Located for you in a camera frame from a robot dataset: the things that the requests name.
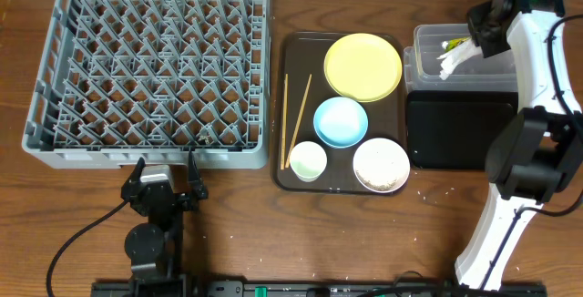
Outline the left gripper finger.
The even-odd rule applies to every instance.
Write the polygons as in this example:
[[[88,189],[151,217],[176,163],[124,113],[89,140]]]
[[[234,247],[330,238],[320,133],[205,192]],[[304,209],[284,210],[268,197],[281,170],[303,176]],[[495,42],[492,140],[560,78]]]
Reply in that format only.
[[[199,174],[192,151],[188,154],[188,184],[189,187],[196,192],[203,191],[203,181]]]
[[[139,184],[141,173],[142,173],[143,169],[145,168],[145,166],[146,166],[145,160],[143,158],[139,158],[138,163],[136,164],[135,168],[133,169],[133,171],[131,172],[131,174],[128,177],[128,185],[130,187],[133,187],[133,186],[136,186]]]

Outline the green snack wrapper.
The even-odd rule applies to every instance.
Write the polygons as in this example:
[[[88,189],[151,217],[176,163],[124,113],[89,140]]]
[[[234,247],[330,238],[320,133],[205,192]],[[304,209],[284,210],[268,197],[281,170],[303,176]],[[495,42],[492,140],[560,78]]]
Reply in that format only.
[[[447,52],[455,49],[456,47],[462,45],[468,39],[470,39],[470,38],[460,37],[460,38],[455,38],[455,39],[451,39],[451,40],[446,40],[441,44],[441,46],[444,49],[444,51],[447,53]]]

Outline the white paper napkin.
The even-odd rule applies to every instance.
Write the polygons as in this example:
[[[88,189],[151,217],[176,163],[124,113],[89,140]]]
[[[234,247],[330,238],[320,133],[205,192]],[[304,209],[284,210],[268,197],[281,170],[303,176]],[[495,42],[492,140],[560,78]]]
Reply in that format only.
[[[455,49],[442,54],[437,58],[440,60],[440,78],[442,80],[447,80],[448,77],[455,71],[455,69],[464,63],[466,60],[474,56],[481,56],[482,49],[480,46],[476,46],[472,39],[468,39],[462,45],[456,47]]]

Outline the white cup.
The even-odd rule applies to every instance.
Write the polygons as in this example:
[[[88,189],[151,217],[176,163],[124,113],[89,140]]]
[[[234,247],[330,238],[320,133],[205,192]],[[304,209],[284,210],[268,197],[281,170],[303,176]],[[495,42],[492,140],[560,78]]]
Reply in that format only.
[[[326,169],[326,152],[322,146],[315,142],[301,142],[291,150],[290,166],[298,179],[303,182],[313,182]]]

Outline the light blue bowl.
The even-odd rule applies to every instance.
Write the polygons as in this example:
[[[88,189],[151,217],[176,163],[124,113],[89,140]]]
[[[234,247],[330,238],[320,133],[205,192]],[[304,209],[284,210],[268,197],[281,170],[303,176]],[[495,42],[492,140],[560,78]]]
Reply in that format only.
[[[356,145],[369,126],[363,106],[348,97],[332,97],[322,102],[314,113],[312,123],[317,137],[335,149]]]

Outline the white bowl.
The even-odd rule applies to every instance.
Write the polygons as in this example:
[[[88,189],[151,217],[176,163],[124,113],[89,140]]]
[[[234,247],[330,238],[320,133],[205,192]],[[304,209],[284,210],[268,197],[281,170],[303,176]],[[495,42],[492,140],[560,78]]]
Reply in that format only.
[[[396,193],[406,185],[410,170],[407,153],[389,138],[371,138],[353,156],[356,179],[374,193]]]

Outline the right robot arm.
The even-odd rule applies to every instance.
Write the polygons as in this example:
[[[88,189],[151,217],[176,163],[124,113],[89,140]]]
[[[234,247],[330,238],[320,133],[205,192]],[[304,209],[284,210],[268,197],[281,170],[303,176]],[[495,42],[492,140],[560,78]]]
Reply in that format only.
[[[563,30],[570,16],[563,0],[490,0],[466,15],[468,45],[491,57],[512,53],[517,73],[517,114],[486,153],[489,187],[473,236],[455,261],[459,292],[494,296],[520,236],[545,210],[582,163],[582,108],[568,78]]]

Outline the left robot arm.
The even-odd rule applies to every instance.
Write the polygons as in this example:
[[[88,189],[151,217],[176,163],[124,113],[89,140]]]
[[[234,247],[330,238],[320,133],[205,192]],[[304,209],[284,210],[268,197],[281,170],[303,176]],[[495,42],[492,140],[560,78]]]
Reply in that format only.
[[[209,196],[193,153],[188,154],[189,190],[176,192],[168,165],[140,159],[121,188],[121,198],[147,222],[134,227],[124,249],[131,261],[130,296],[197,296],[197,280],[181,269],[183,214],[196,212]]]

